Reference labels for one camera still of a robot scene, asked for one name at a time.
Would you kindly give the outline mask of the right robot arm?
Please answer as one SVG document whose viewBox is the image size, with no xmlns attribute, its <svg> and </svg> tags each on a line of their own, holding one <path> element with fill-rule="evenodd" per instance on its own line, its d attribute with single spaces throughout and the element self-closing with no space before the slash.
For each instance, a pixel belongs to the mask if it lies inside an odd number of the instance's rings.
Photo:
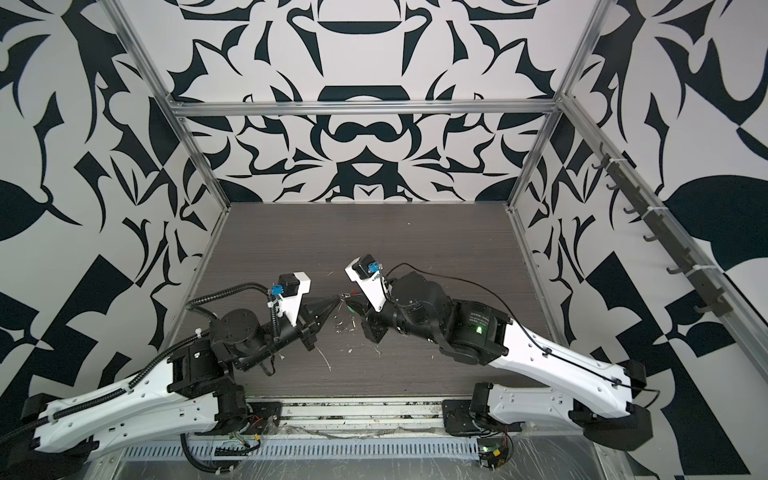
<svg viewBox="0 0 768 480">
<path fill-rule="evenodd" d="M 619 451 L 635 451 L 652 438 L 651 413 L 635 401 L 647 387 L 641 363 L 608 363 L 574 352 L 510 313 L 450 298 L 417 272 L 392 281 L 375 266 L 349 266 L 346 274 L 360 290 L 348 305 L 360 315 L 369 341 L 380 343 L 393 331 L 430 342 L 458 363 L 537 381 L 535 388 L 477 383 L 466 414 L 478 431 L 578 428 L 588 440 Z"/>
</svg>

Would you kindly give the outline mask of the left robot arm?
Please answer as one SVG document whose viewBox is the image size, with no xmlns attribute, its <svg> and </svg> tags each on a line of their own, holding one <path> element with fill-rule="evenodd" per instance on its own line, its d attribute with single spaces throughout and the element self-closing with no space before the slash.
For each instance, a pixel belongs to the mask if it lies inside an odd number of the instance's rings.
<svg viewBox="0 0 768 480">
<path fill-rule="evenodd" d="M 248 309 L 211 319 L 208 328 L 161 353 L 138 373 L 91 393 L 30 398 L 24 424 L 2 436 L 4 479 L 61 479 L 126 446 L 171 435 L 242 433 L 253 418 L 235 374 L 274 373 L 294 342 L 312 350 L 337 297 L 300 303 L 297 318 L 262 324 Z"/>
</svg>

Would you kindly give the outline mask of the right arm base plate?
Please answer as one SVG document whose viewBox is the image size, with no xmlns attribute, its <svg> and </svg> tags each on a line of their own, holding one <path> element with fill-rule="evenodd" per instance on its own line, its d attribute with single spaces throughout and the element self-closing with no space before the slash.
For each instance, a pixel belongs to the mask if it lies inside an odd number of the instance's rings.
<svg viewBox="0 0 768 480">
<path fill-rule="evenodd" d="M 446 399 L 441 402 L 443 427 L 454 437 L 479 437 L 493 430 L 470 414 L 470 400 Z"/>
</svg>

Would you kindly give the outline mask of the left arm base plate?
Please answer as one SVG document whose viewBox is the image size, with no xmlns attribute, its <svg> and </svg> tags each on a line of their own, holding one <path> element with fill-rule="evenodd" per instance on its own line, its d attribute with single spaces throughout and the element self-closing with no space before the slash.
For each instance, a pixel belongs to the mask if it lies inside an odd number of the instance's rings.
<svg viewBox="0 0 768 480">
<path fill-rule="evenodd" d="M 246 424 L 239 431 L 244 436 L 274 434 L 282 423 L 283 403 L 280 401 L 249 401 Z"/>
</svg>

